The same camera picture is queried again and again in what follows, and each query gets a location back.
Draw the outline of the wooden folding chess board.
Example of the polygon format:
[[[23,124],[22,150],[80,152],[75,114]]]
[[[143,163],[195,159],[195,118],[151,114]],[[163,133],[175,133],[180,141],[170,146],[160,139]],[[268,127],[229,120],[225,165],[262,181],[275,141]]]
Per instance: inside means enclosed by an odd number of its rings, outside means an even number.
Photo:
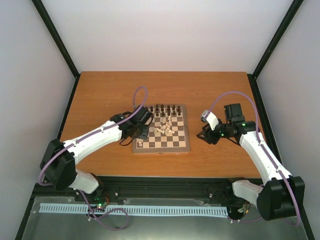
[[[184,104],[145,106],[152,114],[146,137],[132,142],[134,154],[186,153],[190,151],[187,109]]]

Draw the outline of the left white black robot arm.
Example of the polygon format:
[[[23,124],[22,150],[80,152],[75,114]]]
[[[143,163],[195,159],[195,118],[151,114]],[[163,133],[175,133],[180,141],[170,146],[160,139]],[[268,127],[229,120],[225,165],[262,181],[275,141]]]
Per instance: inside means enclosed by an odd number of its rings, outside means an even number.
[[[53,186],[57,191],[66,188],[86,193],[92,201],[104,195],[104,186],[93,173],[76,168],[77,164],[93,152],[127,139],[146,139],[154,115],[147,107],[138,107],[134,112],[115,114],[100,127],[71,140],[58,138],[49,142],[40,163],[38,183]]]

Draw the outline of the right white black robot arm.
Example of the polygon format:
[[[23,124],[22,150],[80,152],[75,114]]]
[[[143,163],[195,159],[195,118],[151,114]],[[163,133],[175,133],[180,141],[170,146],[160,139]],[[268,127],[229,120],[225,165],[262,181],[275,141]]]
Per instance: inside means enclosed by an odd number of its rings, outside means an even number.
[[[235,143],[249,155],[263,183],[259,186],[249,180],[235,178],[231,181],[233,194],[254,205],[266,221],[298,218],[305,191],[302,178],[292,176],[278,161],[256,123],[245,119],[239,103],[224,106],[224,113],[226,122],[205,110],[200,117],[205,126],[197,137],[210,145],[216,145],[222,138],[234,138]]]

